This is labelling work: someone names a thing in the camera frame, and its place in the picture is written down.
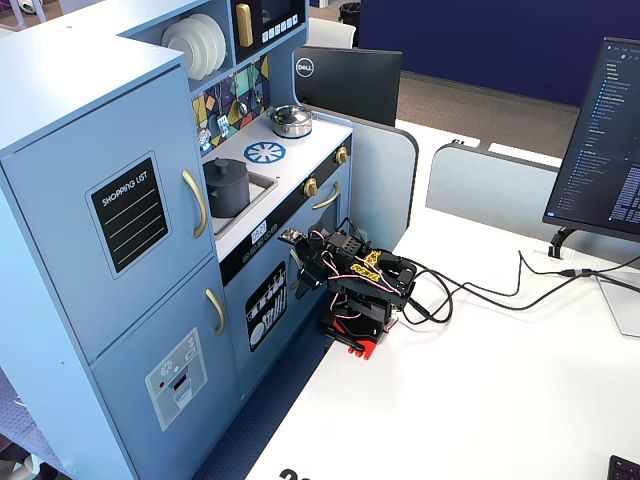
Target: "computer monitor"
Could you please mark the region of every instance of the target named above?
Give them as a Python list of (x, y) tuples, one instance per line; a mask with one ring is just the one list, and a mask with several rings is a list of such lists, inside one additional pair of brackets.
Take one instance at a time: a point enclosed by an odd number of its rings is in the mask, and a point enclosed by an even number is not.
[(301, 47), (295, 61), (301, 103), (395, 126), (401, 52)]
[[(542, 221), (640, 242), (640, 42), (604, 39)], [(638, 293), (598, 282), (620, 332), (640, 336)]]

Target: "pot lid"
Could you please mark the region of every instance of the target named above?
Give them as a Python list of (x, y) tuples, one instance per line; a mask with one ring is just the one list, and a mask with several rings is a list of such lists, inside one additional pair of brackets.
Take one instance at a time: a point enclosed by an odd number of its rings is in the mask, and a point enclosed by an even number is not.
[(304, 125), (311, 119), (311, 112), (297, 105), (285, 105), (276, 108), (271, 119), (280, 125)]
[(216, 158), (204, 164), (207, 188), (230, 187), (242, 182), (247, 176), (247, 166), (238, 160)]

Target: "trash can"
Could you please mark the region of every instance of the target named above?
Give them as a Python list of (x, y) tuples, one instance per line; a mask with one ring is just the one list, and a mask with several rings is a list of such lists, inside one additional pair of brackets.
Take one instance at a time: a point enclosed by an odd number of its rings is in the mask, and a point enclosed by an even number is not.
[(360, 2), (348, 2), (340, 5), (340, 18), (345, 25), (356, 27), (353, 36), (353, 46), (357, 47), (360, 40)]

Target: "dishwasher decal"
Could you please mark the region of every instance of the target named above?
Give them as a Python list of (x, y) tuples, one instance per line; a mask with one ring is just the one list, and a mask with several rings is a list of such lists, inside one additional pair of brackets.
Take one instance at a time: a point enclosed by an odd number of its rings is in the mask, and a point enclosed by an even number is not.
[(286, 265), (280, 265), (251, 294), (245, 305), (249, 348), (255, 351), (287, 310)]

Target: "gold handle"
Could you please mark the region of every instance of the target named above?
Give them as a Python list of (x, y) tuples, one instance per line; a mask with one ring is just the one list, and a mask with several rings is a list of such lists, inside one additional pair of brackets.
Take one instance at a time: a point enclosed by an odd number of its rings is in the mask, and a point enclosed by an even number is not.
[(312, 210), (318, 210), (319, 208), (324, 208), (327, 205), (333, 203), (336, 198), (340, 196), (340, 182), (336, 182), (333, 184), (333, 188), (336, 189), (336, 193), (334, 193), (330, 199), (325, 200), (324, 202), (320, 202), (311, 207)]
[(253, 45), (253, 29), (251, 28), (251, 7), (246, 3), (236, 5), (238, 17), (238, 40), (241, 47)]
[(227, 326), (227, 317), (224, 316), (224, 312), (222, 311), (222, 305), (220, 305), (220, 302), (218, 301), (216, 296), (213, 294), (211, 289), (207, 288), (205, 290), (205, 293), (207, 294), (207, 297), (209, 297), (209, 300), (211, 300), (211, 303), (213, 303), (213, 305), (216, 307), (216, 310), (218, 310), (218, 315), (220, 315), (220, 326), (216, 328), (215, 332), (213, 332), (216, 336), (220, 336), (222, 335), (222, 332), (224, 332), (224, 327)]
[(207, 228), (207, 221), (209, 219), (209, 216), (207, 215), (207, 207), (205, 207), (204, 205), (204, 197), (202, 196), (202, 192), (198, 188), (196, 181), (193, 179), (193, 177), (189, 172), (187, 172), (186, 170), (183, 170), (182, 179), (184, 180), (184, 183), (189, 185), (189, 188), (191, 189), (193, 194), (196, 196), (196, 199), (198, 200), (198, 205), (200, 206), (200, 215), (201, 215), (200, 225), (198, 225), (196, 229), (193, 231), (194, 238), (200, 238), (200, 235), (204, 233), (204, 229)]

